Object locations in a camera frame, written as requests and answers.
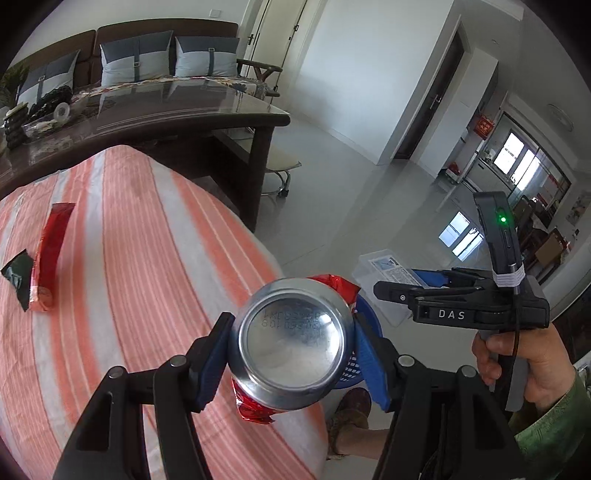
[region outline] plastic storage box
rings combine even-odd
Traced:
[[[410,268],[405,268],[396,260],[391,250],[380,250],[379,252],[360,255],[359,262],[353,270],[353,277],[363,289],[364,298],[374,308],[379,309],[393,327],[397,327],[404,320],[411,317],[412,313],[406,305],[378,300],[374,295],[376,282],[383,280],[427,287],[427,284],[415,272]]]

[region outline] slipper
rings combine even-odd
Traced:
[[[371,396],[364,388],[349,390],[340,401],[335,414],[326,422],[326,429],[329,434],[328,459],[341,459],[336,451],[336,439],[342,427],[355,425],[360,429],[368,429],[368,416],[371,411]]]

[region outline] hand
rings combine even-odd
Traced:
[[[486,385],[492,385],[501,377],[501,366],[490,354],[511,356],[514,339],[514,333],[493,335],[486,342],[478,333],[474,337],[472,353]],[[573,386],[576,371],[554,325],[550,324],[547,329],[522,330],[517,355],[527,359],[530,365],[524,397],[535,403],[540,413],[552,408]]]

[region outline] bed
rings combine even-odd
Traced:
[[[24,313],[0,279],[3,479],[50,479],[110,367],[158,367],[208,334],[220,312],[236,312],[281,276],[220,201],[123,145],[2,199],[2,265],[24,248],[35,251],[55,202],[76,203],[59,258],[55,309]],[[144,423],[152,478],[163,479],[149,408]],[[269,426],[245,422],[228,371],[196,429],[214,479],[322,473],[327,439],[320,404],[278,415]]]

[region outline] red snack wrapper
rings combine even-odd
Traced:
[[[339,292],[339,295],[344,298],[345,302],[347,302],[347,305],[350,307],[355,305],[357,294],[359,293],[359,290],[361,290],[361,287],[351,283],[349,280],[345,280],[343,277],[339,277],[338,275],[324,274],[309,278],[328,285],[330,288]]]
[[[29,308],[35,312],[48,312],[53,307],[57,259],[75,206],[75,203],[54,203],[43,227],[31,272]]]
[[[351,309],[355,306],[357,294],[359,293],[359,290],[361,290],[361,287],[351,283],[349,280],[345,280],[343,277],[339,277],[338,275],[324,274],[309,278],[319,281],[336,290]],[[269,425],[275,421],[271,418],[271,415],[283,413],[281,410],[268,408],[261,405],[256,400],[253,400],[244,393],[234,379],[232,379],[232,385],[234,387],[234,394],[236,395],[238,413],[244,420],[253,421],[262,425]]]
[[[244,420],[260,423],[261,425],[269,425],[275,421],[271,418],[271,415],[282,413],[281,410],[273,410],[272,408],[265,407],[253,400],[244,393],[233,378],[232,386],[234,387],[234,394],[236,395],[238,413]]]

